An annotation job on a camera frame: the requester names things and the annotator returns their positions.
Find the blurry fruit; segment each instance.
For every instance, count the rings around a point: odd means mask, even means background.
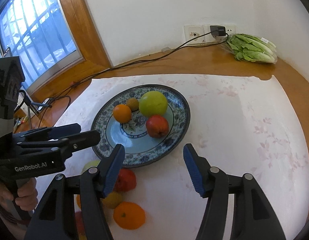
[[[120,169],[117,181],[114,185],[114,191],[127,192],[136,187],[136,175],[128,169]]]
[[[87,237],[85,235],[79,235],[79,240],[87,240]]]
[[[122,195],[118,192],[111,192],[102,203],[107,208],[115,209],[123,201]]]
[[[126,105],[130,107],[131,111],[136,111],[139,109],[139,101],[136,98],[129,98]]]
[[[98,166],[100,163],[100,160],[97,160],[97,161],[91,161],[91,162],[88,162],[86,163],[86,165],[84,165],[83,169],[82,169],[82,173],[84,173],[86,170],[90,169],[91,167],[96,167]]]
[[[149,91],[139,100],[139,110],[146,117],[164,115],[168,108],[168,101],[159,91]]]
[[[131,109],[126,105],[117,105],[113,109],[113,117],[119,123],[127,123],[131,119]]]
[[[76,222],[76,225],[77,225],[78,233],[85,235],[82,212],[81,211],[75,212],[74,215],[75,215],[75,222]]]
[[[151,116],[145,123],[145,126],[149,136],[153,138],[160,138],[169,133],[169,123],[161,115]]]
[[[122,202],[114,209],[113,218],[119,227],[134,230],[145,223],[145,212],[135,203]]]
[[[80,195],[77,195],[77,196],[75,197],[75,200],[76,200],[76,202],[77,202],[78,207],[81,209]]]

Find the white tablecloth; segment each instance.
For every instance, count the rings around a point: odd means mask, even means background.
[[[166,157],[133,169],[135,190],[126,201],[146,211],[146,224],[133,231],[121,229],[106,211],[115,240],[195,239],[207,199],[193,188],[182,149],[192,143],[198,154],[227,174],[252,173],[276,212],[287,240],[305,224],[309,209],[309,154],[299,120],[283,88],[272,77],[213,75],[149,75],[93,80],[71,104],[56,126],[79,123],[90,130],[99,109],[116,94],[141,84],[173,87],[187,99],[190,126],[182,142]],[[81,173],[86,162],[96,160],[91,148],[66,161],[66,176]],[[39,177],[42,197],[54,174]],[[233,196],[224,239],[230,238]]]

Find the red apple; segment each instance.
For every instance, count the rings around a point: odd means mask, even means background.
[[[166,136],[169,133],[169,123],[161,115],[151,116],[145,123],[147,131],[150,137],[160,138]]]
[[[83,217],[82,212],[76,212],[75,214],[75,222],[77,225],[77,231],[79,234],[85,235],[84,225],[83,225]]]
[[[136,188],[136,175],[128,169],[120,169],[117,181],[114,185],[116,192],[128,192]]]

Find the screw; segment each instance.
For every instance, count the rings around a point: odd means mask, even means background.
[[[96,167],[92,167],[89,169],[89,173],[93,174],[96,173],[98,171],[98,169]]]
[[[63,174],[59,173],[55,176],[56,180],[61,180],[63,178]]]
[[[220,170],[217,167],[211,167],[210,171],[213,172],[213,173],[218,173]]]
[[[252,180],[252,179],[253,179],[253,176],[252,176],[250,173],[244,174],[244,177],[245,177],[247,180]]]

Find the bagged lettuce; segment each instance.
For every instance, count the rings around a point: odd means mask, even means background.
[[[247,34],[233,34],[225,45],[237,60],[274,64],[277,62],[276,46],[264,38]]]

